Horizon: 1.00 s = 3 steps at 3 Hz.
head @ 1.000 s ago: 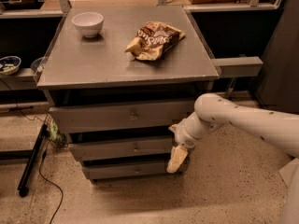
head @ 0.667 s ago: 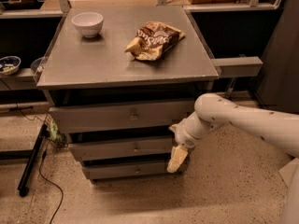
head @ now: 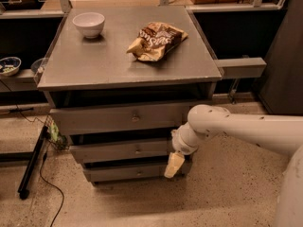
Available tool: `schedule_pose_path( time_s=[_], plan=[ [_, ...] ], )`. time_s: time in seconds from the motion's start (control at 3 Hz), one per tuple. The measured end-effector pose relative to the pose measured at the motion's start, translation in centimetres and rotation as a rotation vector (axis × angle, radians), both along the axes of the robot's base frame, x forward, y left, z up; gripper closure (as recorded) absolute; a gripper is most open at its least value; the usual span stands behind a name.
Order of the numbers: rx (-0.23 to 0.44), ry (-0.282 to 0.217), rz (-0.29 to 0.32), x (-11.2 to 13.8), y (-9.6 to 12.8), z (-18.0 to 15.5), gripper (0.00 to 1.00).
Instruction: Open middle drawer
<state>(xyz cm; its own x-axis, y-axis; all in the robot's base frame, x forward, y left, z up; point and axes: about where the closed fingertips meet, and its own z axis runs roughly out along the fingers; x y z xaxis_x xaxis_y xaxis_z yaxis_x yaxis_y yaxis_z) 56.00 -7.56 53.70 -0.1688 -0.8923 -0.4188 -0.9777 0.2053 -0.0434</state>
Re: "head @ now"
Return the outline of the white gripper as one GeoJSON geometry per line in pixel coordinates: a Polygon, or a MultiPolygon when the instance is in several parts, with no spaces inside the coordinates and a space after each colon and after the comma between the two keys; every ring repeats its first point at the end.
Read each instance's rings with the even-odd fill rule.
{"type": "Polygon", "coordinates": [[[172,178],[185,161],[184,155],[190,155],[199,147],[199,137],[188,123],[171,131],[172,147],[176,152],[169,154],[169,160],[164,172],[166,178],[172,178]]]}

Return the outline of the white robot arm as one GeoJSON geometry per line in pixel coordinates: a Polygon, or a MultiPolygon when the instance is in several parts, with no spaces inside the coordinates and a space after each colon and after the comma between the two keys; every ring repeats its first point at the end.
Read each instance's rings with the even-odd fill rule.
{"type": "Polygon", "coordinates": [[[187,123],[171,132],[173,152],[164,176],[174,177],[187,155],[221,133],[291,157],[273,227],[303,227],[303,117],[238,114],[222,107],[197,105],[188,112],[187,123]]]}

